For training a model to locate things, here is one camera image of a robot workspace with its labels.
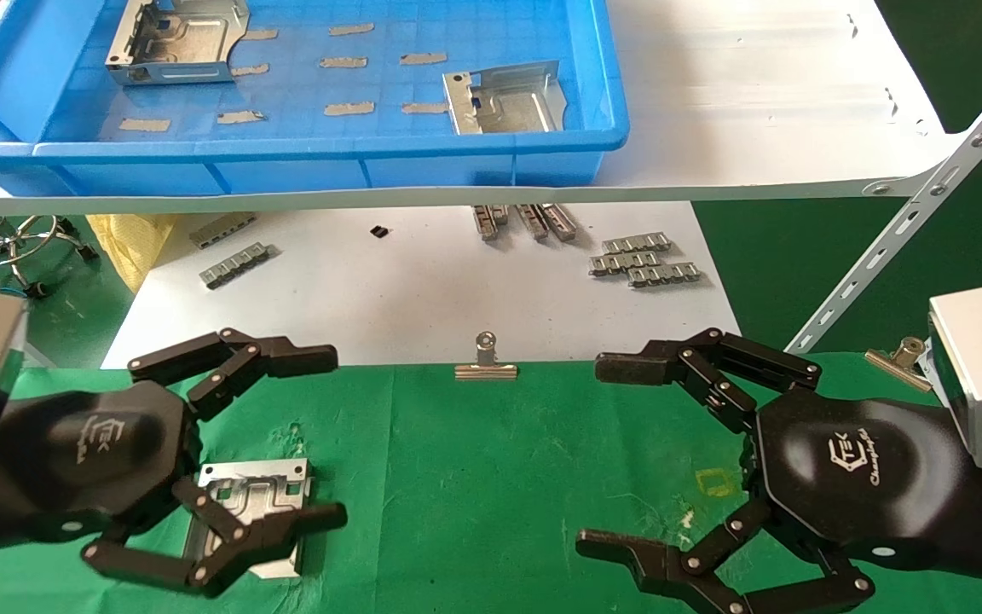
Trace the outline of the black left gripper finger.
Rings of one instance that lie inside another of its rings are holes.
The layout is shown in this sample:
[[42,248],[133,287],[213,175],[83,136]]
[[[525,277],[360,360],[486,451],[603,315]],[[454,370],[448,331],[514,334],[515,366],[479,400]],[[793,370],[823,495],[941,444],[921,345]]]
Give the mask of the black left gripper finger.
[[97,574],[118,582],[215,598],[252,567],[284,559],[307,534],[343,528],[342,504],[323,504],[268,514],[243,524],[191,478],[181,478],[171,494],[211,530],[221,544],[199,559],[171,557],[128,547],[129,531],[114,525],[82,549],[82,560]]
[[203,374],[187,396],[196,420],[214,419],[264,377],[327,374],[338,366],[338,350],[332,345],[301,347],[286,337],[254,338],[237,329],[187,339],[128,362],[133,381],[163,387]]

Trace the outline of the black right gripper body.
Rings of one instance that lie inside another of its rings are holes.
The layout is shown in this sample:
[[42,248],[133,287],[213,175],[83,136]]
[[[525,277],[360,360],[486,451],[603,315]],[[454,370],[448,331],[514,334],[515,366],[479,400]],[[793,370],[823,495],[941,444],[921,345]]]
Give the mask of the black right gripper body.
[[968,572],[960,521],[971,459],[942,408],[886,399],[777,397],[749,422],[752,497],[799,559]]

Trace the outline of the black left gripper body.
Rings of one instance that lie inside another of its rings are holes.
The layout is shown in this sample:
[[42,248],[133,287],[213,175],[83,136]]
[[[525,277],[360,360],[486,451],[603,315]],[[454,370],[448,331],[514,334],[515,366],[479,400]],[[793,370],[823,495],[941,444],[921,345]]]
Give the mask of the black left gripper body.
[[27,542],[148,532],[178,507],[172,487],[194,476],[201,450],[186,402],[151,381],[12,402],[0,420],[0,467],[22,495]]

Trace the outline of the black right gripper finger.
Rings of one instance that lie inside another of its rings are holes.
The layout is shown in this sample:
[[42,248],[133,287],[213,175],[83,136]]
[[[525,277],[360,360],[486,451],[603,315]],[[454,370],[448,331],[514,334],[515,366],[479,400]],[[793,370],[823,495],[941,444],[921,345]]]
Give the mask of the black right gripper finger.
[[811,547],[821,578],[739,594],[718,569],[764,529],[777,525],[775,509],[749,499],[724,524],[708,532],[690,551],[665,542],[584,529],[576,552],[589,559],[624,566],[640,592],[685,602],[696,613],[846,613],[875,594],[875,584],[850,559]]
[[754,430],[756,400],[733,377],[780,394],[815,390],[821,367],[787,352],[720,329],[688,339],[651,339],[639,353],[603,352],[595,359],[601,382],[679,385],[733,434]]

